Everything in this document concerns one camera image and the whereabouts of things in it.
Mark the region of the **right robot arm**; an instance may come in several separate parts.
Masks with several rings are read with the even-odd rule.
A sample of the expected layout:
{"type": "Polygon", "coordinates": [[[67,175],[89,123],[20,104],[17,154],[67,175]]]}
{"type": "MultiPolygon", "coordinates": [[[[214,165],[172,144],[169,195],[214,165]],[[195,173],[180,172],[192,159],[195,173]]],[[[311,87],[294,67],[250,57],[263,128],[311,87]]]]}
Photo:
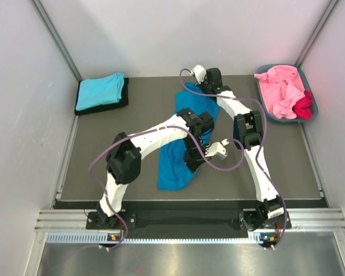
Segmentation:
{"type": "Polygon", "coordinates": [[[279,222],[284,214],[282,197],[274,186],[263,152],[266,138],[267,121],[264,110],[248,108],[245,102],[259,101],[252,98],[237,98],[232,89],[223,85],[221,71],[218,68],[204,69],[197,65],[192,69],[197,86],[204,94],[216,101],[233,119],[233,138],[244,148],[244,157],[249,165],[255,184],[255,213],[242,214],[240,219],[244,229],[254,231],[258,228],[269,228],[279,222]]]}

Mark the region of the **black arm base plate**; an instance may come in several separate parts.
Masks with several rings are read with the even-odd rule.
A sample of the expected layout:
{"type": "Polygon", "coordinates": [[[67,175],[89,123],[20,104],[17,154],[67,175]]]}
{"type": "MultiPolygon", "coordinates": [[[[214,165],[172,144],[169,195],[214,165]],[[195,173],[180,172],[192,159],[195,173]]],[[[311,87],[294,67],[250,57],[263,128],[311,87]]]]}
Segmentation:
{"type": "Polygon", "coordinates": [[[144,228],[152,225],[208,225],[228,226],[234,230],[254,231],[257,229],[276,229],[287,227],[291,223],[279,216],[269,221],[260,221],[256,211],[249,210],[213,210],[200,212],[199,210],[129,210],[119,215],[106,217],[99,212],[87,215],[86,228],[95,230],[116,229],[126,223],[129,229],[144,228]]]}

